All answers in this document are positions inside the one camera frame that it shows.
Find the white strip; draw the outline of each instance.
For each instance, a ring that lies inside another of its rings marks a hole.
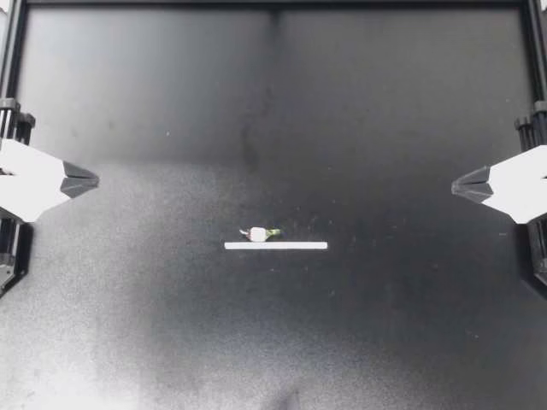
[[[326,242],[224,242],[224,249],[328,249]]]

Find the black backdrop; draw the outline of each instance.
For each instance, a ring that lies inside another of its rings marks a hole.
[[[527,75],[516,9],[33,9],[32,144],[102,181],[0,301],[2,407],[545,408],[526,241],[450,194]]]

